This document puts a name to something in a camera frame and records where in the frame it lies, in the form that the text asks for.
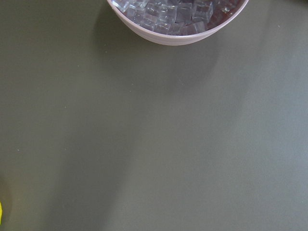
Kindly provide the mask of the pink bowl of ice cubes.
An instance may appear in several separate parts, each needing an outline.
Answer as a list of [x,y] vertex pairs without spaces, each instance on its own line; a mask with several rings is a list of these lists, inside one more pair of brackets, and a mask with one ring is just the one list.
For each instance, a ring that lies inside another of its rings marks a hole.
[[148,40],[150,42],[160,44],[160,45],[166,45],[166,46],[182,46],[182,45],[188,45],[192,44],[198,41],[201,41],[214,33],[221,30],[223,27],[225,27],[227,24],[229,24],[232,20],[234,20],[240,12],[245,8],[249,0],[240,0],[233,10],[230,11],[230,14],[225,16],[222,19],[221,24],[217,25],[216,27],[199,33],[199,34],[193,34],[193,35],[186,35],[186,36],[172,36],[172,35],[165,35],[165,34],[159,34],[153,31],[150,31],[148,29],[145,29],[131,20],[129,20],[127,17],[123,15],[123,13],[112,4],[111,0],[108,0],[107,3],[111,7],[111,9],[115,12],[117,17],[135,34],[142,37],[145,40]]

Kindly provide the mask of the yellow lemon near bowl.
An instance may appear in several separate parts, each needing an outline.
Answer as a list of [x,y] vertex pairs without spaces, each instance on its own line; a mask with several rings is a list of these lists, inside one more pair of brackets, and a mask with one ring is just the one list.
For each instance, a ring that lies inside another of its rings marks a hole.
[[3,215],[2,203],[0,202],[0,224],[1,224],[1,221],[2,221],[2,215]]

